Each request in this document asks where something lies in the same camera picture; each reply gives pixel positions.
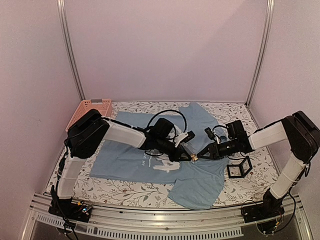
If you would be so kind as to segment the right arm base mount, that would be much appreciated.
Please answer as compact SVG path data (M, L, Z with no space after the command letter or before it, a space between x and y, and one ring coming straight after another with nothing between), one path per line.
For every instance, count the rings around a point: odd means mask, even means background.
M271 196L264 198L262 203L242 206L240 212L244 222L251 223L280 216L285 213L285 210L283 199L276 199Z

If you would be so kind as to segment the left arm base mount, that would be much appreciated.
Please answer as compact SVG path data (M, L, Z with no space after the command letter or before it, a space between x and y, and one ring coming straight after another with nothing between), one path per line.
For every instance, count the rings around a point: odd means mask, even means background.
M58 217L64 217L68 220L75 220L88 223L91 217L92 206L83 201L74 203L72 199L53 199L48 212Z

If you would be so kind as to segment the silver brooch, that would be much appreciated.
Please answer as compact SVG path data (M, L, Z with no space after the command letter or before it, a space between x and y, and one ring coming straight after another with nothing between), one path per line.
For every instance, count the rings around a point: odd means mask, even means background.
M193 163L196 162L196 161L198 161L198 159L199 159L196 154L191 154L191 155L190 155L190 158L191 158L191 161L192 161Z

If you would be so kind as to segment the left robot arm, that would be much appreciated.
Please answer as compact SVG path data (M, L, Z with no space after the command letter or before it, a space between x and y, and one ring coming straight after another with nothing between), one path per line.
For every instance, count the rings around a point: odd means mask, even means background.
M190 161L192 157L183 144L194 138L194 133L187 129L179 133L168 119L157 115L155 118L155 124L148 123L141 128L102 116L98 110L91 109L74 123L64 140L65 152L58 165L57 182L50 189L55 209L63 217L74 213L71 201L79 171L103 140L143 151L157 150L167 155L171 162Z

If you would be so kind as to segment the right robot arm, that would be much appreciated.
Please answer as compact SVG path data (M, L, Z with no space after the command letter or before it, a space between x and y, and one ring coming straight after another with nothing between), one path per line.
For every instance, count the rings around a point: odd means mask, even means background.
M240 120L224 126L229 140L214 141L204 147L197 157L219 160L235 153L251 153L260 148L287 140L290 145L289 159L278 179L263 195L263 203L258 213L262 218L269 218L278 210L283 198L301 178L306 166L320 148L320 129L303 111L297 111L278 121L247 135Z

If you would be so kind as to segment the light blue printed t-shirt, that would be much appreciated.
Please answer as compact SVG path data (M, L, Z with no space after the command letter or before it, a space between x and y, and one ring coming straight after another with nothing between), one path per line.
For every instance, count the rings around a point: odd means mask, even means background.
M188 130L195 138L186 143L192 153L199 153L211 141L204 129L218 125L217 119L192 102L179 107L187 121ZM146 127L153 114L119 111L116 120L134 127ZM188 209L204 210L211 207L224 187L224 172L228 159L170 162L166 155L149 156L127 144L106 140L96 159L90 176L109 180L170 184L168 197Z

